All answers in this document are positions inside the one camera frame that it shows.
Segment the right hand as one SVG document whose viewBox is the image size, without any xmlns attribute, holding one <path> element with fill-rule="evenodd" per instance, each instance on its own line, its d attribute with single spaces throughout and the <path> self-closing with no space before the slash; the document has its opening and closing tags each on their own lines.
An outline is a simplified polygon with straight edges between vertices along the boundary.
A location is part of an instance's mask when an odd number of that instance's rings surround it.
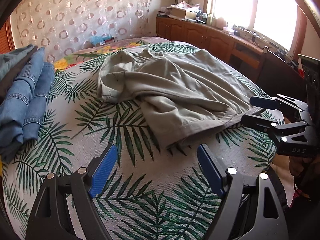
<svg viewBox="0 0 320 240">
<path fill-rule="evenodd" d="M 315 158 L 289 157 L 289 171 L 292 176 L 297 177 L 305 167 L 315 162 Z"/>
</svg>

